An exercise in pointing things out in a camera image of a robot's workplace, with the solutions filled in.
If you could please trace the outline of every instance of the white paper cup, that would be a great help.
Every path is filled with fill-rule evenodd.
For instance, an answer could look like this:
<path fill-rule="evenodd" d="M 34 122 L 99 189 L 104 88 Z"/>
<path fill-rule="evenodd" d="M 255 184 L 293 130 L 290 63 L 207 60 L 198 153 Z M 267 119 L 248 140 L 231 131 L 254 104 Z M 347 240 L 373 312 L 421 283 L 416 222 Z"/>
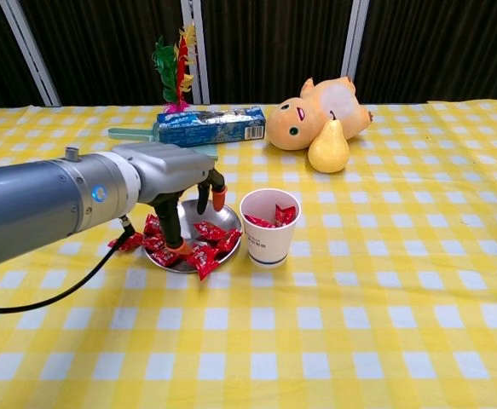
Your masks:
<path fill-rule="evenodd" d="M 296 218 L 281 228 L 261 228 L 246 220 L 245 215 L 273 222 L 275 205 L 282 209 L 295 206 Z M 240 216 L 245 227 L 248 254 L 254 264 L 261 268 L 280 266 L 288 256 L 293 231 L 301 215 L 301 205 L 288 192 L 279 189 L 259 189 L 248 193 L 240 202 Z"/>

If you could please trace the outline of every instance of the table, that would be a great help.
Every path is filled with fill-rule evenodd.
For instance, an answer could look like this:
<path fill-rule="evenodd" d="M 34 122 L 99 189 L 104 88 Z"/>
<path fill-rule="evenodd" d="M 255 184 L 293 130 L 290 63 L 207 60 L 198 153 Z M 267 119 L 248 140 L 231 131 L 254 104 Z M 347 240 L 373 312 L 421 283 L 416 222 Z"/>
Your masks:
<path fill-rule="evenodd" d="M 108 149 L 109 127 L 159 109 L 0 109 L 0 165 Z M 137 252 L 0 316 L 0 407 L 497 407 L 497 101 L 370 109 L 337 175 L 265 141 L 219 146 L 235 210 L 259 187 L 301 200 L 284 267 L 257 270 L 243 243 L 201 284 Z M 120 232 L 0 265 L 0 305 L 78 281 Z"/>

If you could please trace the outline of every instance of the toothpaste box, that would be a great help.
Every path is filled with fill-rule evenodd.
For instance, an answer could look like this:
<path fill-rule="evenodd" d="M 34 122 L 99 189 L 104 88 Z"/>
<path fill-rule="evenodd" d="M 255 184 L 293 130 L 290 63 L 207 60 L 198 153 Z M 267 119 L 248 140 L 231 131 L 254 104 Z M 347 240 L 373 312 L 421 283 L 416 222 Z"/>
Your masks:
<path fill-rule="evenodd" d="M 219 112 L 160 113 L 153 127 L 153 133 L 159 135 L 163 143 L 195 147 L 209 143 L 263 139 L 265 117 L 258 107 Z"/>

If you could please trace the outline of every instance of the pear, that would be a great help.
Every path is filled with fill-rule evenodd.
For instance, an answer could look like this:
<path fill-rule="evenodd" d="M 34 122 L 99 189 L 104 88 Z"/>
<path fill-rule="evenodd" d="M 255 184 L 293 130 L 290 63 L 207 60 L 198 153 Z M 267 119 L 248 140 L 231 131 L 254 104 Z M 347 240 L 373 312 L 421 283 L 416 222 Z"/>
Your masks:
<path fill-rule="evenodd" d="M 321 173 L 339 172 L 349 161 L 349 155 L 349 144 L 344 139 L 343 126 L 334 115 L 310 144 L 309 162 Z"/>

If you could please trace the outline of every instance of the candy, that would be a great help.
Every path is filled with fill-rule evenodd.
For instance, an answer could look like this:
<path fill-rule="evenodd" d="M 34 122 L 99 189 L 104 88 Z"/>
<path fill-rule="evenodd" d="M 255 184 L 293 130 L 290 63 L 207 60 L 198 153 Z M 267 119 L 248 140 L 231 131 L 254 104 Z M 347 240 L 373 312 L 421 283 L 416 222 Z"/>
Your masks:
<path fill-rule="evenodd" d="M 208 274 L 210 274 L 216 268 L 220 267 L 220 263 L 217 262 L 216 260 L 210 260 L 209 262 L 206 262 L 204 265 L 200 264 L 195 267 L 197 268 L 197 272 L 199 273 L 199 280 L 202 281 L 208 276 Z"/>
<path fill-rule="evenodd" d="M 191 246 L 191 253 L 187 254 L 187 255 L 182 255 L 182 257 L 184 258 L 185 261 L 187 261 L 189 259 L 189 257 L 191 257 L 196 251 L 198 251 L 202 246 L 201 245 L 198 245 L 198 244 L 193 244 Z"/>
<path fill-rule="evenodd" d="M 240 236 L 242 236 L 242 232 L 236 228 L 232 228 L 226 233 L 225 237 L 218 242 L 216 248 L 220 253 L 227 253 L 234 248 L 234 245 L 237 244 Z"/>
<path fill-rule="evenodd" d="M 168 250 L 166 247 L 152 253 L 152 259 L 161 266 L 169 267 L 180 258 L 178 253 Z"/>
<path fill-rule="evenodd" d="M 155 237 L 146 237 L 142 241 L 142 245 L 151 252 L 161 250 L 165 247 L 165 236 L 159 234 Z"/>
<path fill-rule="evenodd" d="M 219 241 L 223 239 L 226 233 L 225 230 L 214 226 L 210 222 L 195 223 L 194 226 L 204 239 L 210 241 Z"/>
<path fill-rule="evenodd" d="M 286 209 L 281 209 L 280 206 L 275 207 L 275 226 L 281 228 L 282 226 L 287 226 L 296 218 L 296 208 L 295 206 L 288 207 Z"/>
<path fill-rule="evenodd" d="M 216 254 L 217 249 L 213 249 L 209 245 L 202 245 L 199 248 L 194 249 L 194 252 L 186 260 L 189 264 L 197 268 L 201 281 L 220 266 L 220 263 L 214 260 Z"/>
<path fill-rule="evenodd" d="M 140 233 L 135 233 L 134 235 L 130 236 L 127 239 L 127 241 L 125 241 L 118 248 L 118 251 L 121 252 L 133 251 L 134 249 L 142 245 L 142 241 L 143 241 L 143 236 Z M 112 240 L 110 243 L 108 243 L 108 247 L 114 247 L 117 242 L 118 242 L 117 239 Z"/>
<path fill-rule="evenodd" d="M 154 215 L 147 215 L 146 225 L 144 226 L 144 234 L 147 234 L 148 236 L 157 236 L 162 234 L 161 223 L 159 222 L 158 217 Z"/>
<path fill-rule="evenodd" d="M 259 226 L 260 228 L 274 228 L 275 227 L 274 224 L 269 223 L 264 219 L 260 219 L 259 217 L 245 215 L 245 218 L 248 222 L 253 223 L 256 226 Z"/>

